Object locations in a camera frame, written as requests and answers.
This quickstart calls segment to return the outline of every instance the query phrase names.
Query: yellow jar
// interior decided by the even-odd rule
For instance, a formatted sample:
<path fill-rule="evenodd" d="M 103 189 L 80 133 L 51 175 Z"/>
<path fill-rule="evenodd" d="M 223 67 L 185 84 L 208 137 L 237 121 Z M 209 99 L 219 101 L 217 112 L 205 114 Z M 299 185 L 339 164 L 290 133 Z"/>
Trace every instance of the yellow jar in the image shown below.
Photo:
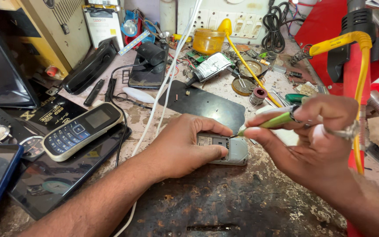
<path fill-rule="evenodd" d="M 192 47 L 203 54 L 213 54 L 222 51 L 225 32 L 209 29 L 195 29 Z"/>

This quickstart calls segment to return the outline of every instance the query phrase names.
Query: phone keypad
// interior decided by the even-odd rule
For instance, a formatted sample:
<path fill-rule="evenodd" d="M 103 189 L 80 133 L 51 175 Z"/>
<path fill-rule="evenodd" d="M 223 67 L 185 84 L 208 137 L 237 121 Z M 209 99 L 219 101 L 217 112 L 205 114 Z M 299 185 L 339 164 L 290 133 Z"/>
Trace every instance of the phone keypad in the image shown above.
<path fill-rule="evenodd" d="M 81 124 L 77 124 L 77 122 L 74 121 L 58 129 L 48 136 L 47 139 L 55 152 L 62 154 L 89 136 L 90 133 L 87 132 Z"/>

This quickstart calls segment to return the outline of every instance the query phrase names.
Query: hand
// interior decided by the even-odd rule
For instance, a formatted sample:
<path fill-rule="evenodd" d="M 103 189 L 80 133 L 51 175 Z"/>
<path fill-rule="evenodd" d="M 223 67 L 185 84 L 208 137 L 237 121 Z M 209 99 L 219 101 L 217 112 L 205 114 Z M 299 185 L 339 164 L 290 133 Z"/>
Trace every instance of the hand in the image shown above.
<path fill-rule="evenodd" d="M 289 178 L 317 192 L 323 182 L 350 174 L 347 161 L 352 142 L 328 134 L 324 127 L 342 130 L 353 123 L 357 111 L 358 103 L 352 98 L 318 95 L 294 112 L 295 119 L 303 123 L 283 126 L 299 135 L 298 146 L 286 147 L 269 129 L 254 127 L 287 112 L 287 108 L 269 110 L 249 119 L 245 125 L 250 128 L 244 135 L 258 141 Z M 304 129 L 305 124 L 311 127 Z"/>
<path fill-rule="evenodd" d="M 212 118 L 183 114 L 172 119 L 141 157 L 156 169 L 161 181 L 180 178 L 202 165 L 227 155 L 221 145 L 198 146 L 197 133 L 212 132 L 231 136 L 232 130 Z"/>

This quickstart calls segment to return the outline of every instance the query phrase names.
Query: led strip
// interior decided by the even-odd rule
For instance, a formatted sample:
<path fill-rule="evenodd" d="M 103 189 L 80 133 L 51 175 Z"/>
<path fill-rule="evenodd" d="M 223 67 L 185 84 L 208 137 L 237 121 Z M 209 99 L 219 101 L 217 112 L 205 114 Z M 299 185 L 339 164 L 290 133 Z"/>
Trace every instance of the led strip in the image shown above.
<path fill-rule="evenodd" d="M 141 40 L 145 39 L 145 37 L 149 36 L 150 32 L 148 30 L 144 31 L 141 35 L 135 38 L 131 43 L 125 46 L 121 51 L 119 51 L 119 55 L 124 55 L 130 49 L 132 49 L 135 45 L 137 45 Z"/>

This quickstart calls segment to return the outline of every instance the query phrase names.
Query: dirty workbench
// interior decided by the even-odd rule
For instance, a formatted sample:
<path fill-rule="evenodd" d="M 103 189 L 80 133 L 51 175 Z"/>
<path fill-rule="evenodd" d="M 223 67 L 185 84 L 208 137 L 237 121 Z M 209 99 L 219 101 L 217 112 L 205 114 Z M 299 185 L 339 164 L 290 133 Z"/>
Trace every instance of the dirty workbench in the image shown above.
<path fill-rule="evenodd" d="M 260 48 L 251 46 L 255 51 Z M 283 60 L 293 55 L 299 47 L 286 41 L 286 49 L 276 59 L 275 64 L 283 65 Z M 97 99 L 103 100 L 111 71 L 134 62 L 136 52 L 130 51 L 123 57 L 117 56 L 100 78 L 106 79 Z M 184 81 L 183 64 L 178 65 L 177 80 Z M 310 74 L 320 83 L 311 66 L 303 63 L 304 75 Z M 121 78 L 122 72 L 115 73 Z M 254 115 L 262 105 L 253 107 L 248 97 L 236 94 L 231 88 L 234 79 L 225 70 L 219 76 L 207 81 L 204 90 L 245 106 L 245 117 Z M 285 75 L 268 72 L 265 76 L 266 89 L 275 88 L 282 94 L 296 93 Z M 122 92 L 118 80 L 115 93 Z M 65 90 L 60 95 L 82 105 L 91 89 L 78 96 Z M 155 97 L 157 91 L 147 90 Z M 120 161 L 130 158 L 135 145 L 149 119 L 148 110 L 130 102 L 118 103 L 129 115 L 129 127 L 133 133 L 125 141 Z M 140 149 L 149 145 L 155 136 L 163 107 L 158 106 L 154 122 L 150 126 Z M 167 109 L 161 127 L 180 114 Z M 153 185 L 137 202 L 134 218 L 121 236 L 344 236 L 346 221 L 321 198 L 294 183 L 277 170 L 268 154 L 260 145 L 247 140 L 249 162 L 246 166 L 225 166 L 207 164 L 180 179 L 167 179 Z M 109 158 L 74 194 L 96 182 L 114 168 L 114 156 Z M 378 166 L 366 160 L 365 166 Z M 366 170 L 379 184 L 379 168 Z M 0 203 L 0 236 L 13 236 L 26 229 L 34 220 L 24 210 L 5 196 Z"/>

